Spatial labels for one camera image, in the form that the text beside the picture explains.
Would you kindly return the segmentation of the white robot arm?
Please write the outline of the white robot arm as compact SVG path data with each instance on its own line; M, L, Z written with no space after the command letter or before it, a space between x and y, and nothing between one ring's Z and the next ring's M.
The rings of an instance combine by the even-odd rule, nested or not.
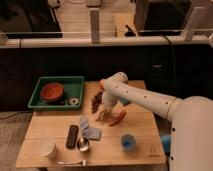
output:
M172 123L170 171L213 171L213 100L181 99L128 84L124 72L102 79L102 104L109 112L119 98L141 105Z

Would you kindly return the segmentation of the cream gripper fingers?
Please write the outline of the cream gripper fingers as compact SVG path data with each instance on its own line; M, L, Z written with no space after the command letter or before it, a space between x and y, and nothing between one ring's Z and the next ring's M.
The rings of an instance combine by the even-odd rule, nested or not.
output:
M103 111L101 112L101 120L103 120L103 118L106 116L106 115L109 115L110 114L110 111L107 111L105 109L103 109Z

